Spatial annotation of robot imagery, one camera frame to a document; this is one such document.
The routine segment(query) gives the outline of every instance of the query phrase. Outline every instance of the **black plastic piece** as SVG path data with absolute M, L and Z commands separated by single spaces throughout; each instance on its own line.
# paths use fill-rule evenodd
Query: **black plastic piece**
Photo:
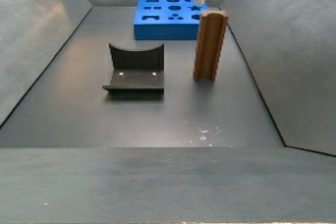
M 164 44 L 148 50 L 127 50 L 110 44 L 114 62 L 111 84 L 104 85 L 114 98 L 156 99 L 164 92 Z

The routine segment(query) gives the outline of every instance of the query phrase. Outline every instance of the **hole in blue block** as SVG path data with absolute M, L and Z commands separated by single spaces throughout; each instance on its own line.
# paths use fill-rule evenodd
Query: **hole in blue block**
M 168 7 L 171 10 L 180 10 L 182 9 L 182 7 L 180 6 L 171 6 L 171 7 Z
M 199 20 L 199 19 L 200 19 L 200 15 L 194 15 L 192 18 L 194 18 L 195 20 Z
M 143 20 L 147 20 L 147 19 L 160 20 L 160 17 L 159 16 L 143 16 L 142 19 Z
M 192 11 L 200 11 L 203 7 L 192 6 L 190 7 Z

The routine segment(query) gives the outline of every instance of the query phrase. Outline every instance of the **blue foam block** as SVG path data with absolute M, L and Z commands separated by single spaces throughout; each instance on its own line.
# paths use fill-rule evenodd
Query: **blue foam block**
M 135 39 L 198 39 L 200 14 L 207 5 L 195 0 L 139 0 L 134 17 Z

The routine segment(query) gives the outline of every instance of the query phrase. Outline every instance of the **black metal object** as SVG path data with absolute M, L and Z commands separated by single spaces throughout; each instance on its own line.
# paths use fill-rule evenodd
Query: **black metal object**
M 110 47 L 115 70 L 103 89 L 114 98 L 159 98 L 164 92 L 164 44 L 148 50 Z

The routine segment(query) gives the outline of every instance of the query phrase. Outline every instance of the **brown rectangular block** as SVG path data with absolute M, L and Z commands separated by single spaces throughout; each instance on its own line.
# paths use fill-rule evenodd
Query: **brown rectangular block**
M 195 81 L 200 78 L 208 78 L 215 81 L 227 20 L 228 15 L 226 11 L 206 10 L 202 13 L 195 60 Z

